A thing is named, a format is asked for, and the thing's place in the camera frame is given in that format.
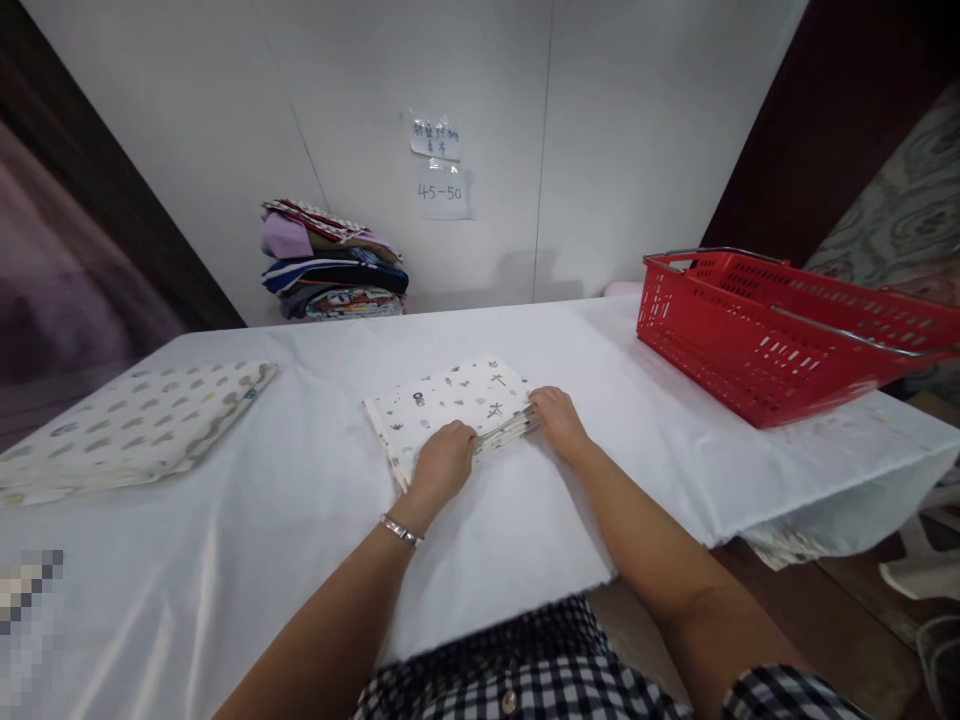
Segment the folded fabric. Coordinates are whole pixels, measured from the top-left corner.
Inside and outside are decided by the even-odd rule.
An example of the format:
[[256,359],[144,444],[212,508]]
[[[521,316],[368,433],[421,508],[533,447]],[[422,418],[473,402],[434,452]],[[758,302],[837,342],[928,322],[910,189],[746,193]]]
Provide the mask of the folded fabric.
[[481,434],[477,461],[538,427],[528,410],[529,387],[498,357],[483,355],[364,400],[363,406],[386,449],[394,480],[406,492],[420,448],[453,420]]
[[268,200],[263,203],[267,210],[275,210],[283,213],[291,220],[296,220],[309,230],[319,233],[323,237],[335,243],[342,243],[352,237],[356,237],[367,228],[357,223],[343,220],[320,208],[314,207],[310,203],[299,200],[288,200],[280,198],[278,200]]
[[290,220],[282,213],[270,212],[263,221],[263,245],[273,257],[280,260],[309,257],[313,255],[313,248],[310,247],[307,232],[301,223]]
[[358,239],[358,240],[365,240],[366,242],[376,243],[377,245],[383,245],[385,248],[387,248],[387,250],[389,250],[390,252],[392,252],[392,253],[393,253],[394,255],[396,255],[398,258],[401,258],[401,259],[402,259],[402,257],[400,256],[400,251],[397,250],[396,246],[395,246],[392,242],[390,242],[390,241],[389,241],[387,238],[385,238],[385,237],[382,237],[382,236],[380,236],[380,235],[377,235],[377,234],[376,234],[375,232],[373,232],[372,230],[364,230],[362,233],[360,233],[359,235],[357,235],[357,239]]
[[307,301],[305,312],[320,320],[402,315],[400,298],[374,287],[327,288]]
[[276,371],[246,360],[128,372],[0,455],[0,507],[189,470]]
[[355,238],[350,238],[343,243],[337,245],[331,240],[327,240],[325,237],[319,233],[315,233],[313,230],[306,230],[307,236],[309,238],[309,245],[312,250],[331,250],[333,248],[352,248],[359,247],[364,250],[369,250],[378,258],[383,260],[385,263],[390,265],[400,262],[399,256],[395,255],[393,250],[391,250],[386,245],[381,245],[380,243],[373,242],[371,240],[364,240],[363,235],[358,235]]
[[320,257],[290,262],[278,260],[262,274],[264,287],[279,295],[298,281],[311,280],[379,287],[396,295],[407,291],[410,279],[399,265],[387,265],[368,250],[351,248],[315,254]]
[[336,286],[326,283],[297,282],[280,298],[280,314],[288,320],[306,317],[307,303],[334,287]]

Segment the folded baby blanket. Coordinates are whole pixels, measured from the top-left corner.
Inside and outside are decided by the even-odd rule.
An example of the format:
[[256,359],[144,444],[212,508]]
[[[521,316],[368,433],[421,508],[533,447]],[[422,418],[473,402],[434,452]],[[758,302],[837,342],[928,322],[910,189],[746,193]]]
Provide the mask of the folded baby blanket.
[[276,371],[246,360],[121,375],[0,455],[0,507],[189,470]]
[[406,492],[420,448],[449,422],[460,420],[480,434],[476,461],[537,428],[527,401],[530,388],[498,357],[483,355],[398,385],[363,405],[387,451],[393,477]]

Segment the white tablecloth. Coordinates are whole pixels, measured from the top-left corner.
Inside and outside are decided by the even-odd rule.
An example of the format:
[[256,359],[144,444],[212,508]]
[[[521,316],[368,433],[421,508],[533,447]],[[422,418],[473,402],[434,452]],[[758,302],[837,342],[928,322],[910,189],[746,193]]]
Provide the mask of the white tablecloth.
[[[45,714],[209,717],[394,499],[361,398],[485,352],[531,386],[567,390],[588,432],[707,545],[910,467],[929,487],[960,448],[960,432],[879,393],[754,430],[637,340],[638,307],[609,298],[200,333],[159,350],[142,366],[265,358],[281,370],[195,470],[0,511],[3,552],[64,551]],[[383,660],[613,572],[578,481],[537,434],[482,464],[438,518]]]

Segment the handwritten sign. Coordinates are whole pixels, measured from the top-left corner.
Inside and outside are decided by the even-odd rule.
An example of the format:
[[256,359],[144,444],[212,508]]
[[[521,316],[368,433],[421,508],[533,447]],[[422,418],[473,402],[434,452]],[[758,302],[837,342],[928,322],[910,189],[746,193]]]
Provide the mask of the handwritten sign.
[[474,220],[472,174],[462,168],[426,167],[417,173],[416,201],[425,220]]
[[431,120],[410,112],[406,118],[410,149],[441,160],[460,159],[460,131],[446,116]]

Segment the shopping basket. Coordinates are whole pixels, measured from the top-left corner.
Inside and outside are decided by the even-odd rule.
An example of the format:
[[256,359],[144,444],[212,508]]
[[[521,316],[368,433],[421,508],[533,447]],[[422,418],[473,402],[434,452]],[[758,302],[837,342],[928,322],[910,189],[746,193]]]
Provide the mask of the shopping basket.
[[[758,428],[960,355],[960,309],[735,248],[643,259],[637,336]],[[672,263],[690,261],[680,269]]]

